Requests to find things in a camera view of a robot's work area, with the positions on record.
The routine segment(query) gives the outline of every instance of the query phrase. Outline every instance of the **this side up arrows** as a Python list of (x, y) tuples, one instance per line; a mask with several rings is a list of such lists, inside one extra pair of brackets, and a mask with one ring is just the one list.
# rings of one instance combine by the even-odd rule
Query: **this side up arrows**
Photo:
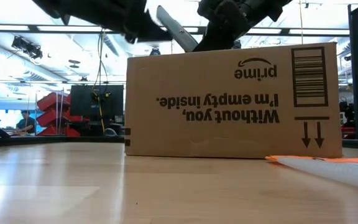
[[(308, 147), (310, 144), (310, 138), (308, 137), (308, 123), (303, 123), (303, 132), (305, 136), (302, 138), (303, 144)], [(324, 138), (321, 137), (321, 123), (317, 122), (317, 138), (314, 139), (319, 148), (323, 145)]]

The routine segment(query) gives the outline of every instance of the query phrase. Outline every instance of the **wooden table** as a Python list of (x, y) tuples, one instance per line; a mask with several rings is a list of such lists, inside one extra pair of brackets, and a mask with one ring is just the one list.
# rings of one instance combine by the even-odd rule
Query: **wooden table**
[(263, 160), (126, 157), (123, 149), (0, 147), (0, 223), (358, 224), (357, 188)]

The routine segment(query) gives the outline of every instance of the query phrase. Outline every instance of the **barcode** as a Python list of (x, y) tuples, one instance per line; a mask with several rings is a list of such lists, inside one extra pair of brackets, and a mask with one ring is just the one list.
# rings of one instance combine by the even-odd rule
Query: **barcode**
[(294, 107), (328, 106), (324, 47), (292, 49)]

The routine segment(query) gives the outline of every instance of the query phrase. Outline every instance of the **black monitor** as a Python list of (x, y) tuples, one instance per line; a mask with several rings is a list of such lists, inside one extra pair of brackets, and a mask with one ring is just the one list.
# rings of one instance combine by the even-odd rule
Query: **black monitor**
[(99, 103), (92, 99), (95, 94), (110, 93), (101, 100), (103, 116), (122, 116), (124, 113), (124, 85), (74, 85), (71, 87), (70, 114), (72, 116), (100, 116)]

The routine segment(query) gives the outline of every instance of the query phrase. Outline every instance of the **cardboard box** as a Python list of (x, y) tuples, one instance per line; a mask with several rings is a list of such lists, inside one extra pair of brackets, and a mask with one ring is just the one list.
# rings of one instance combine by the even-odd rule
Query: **cardboard box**
[(336, 44), (130, 58), (126, 154), (341, 157)]

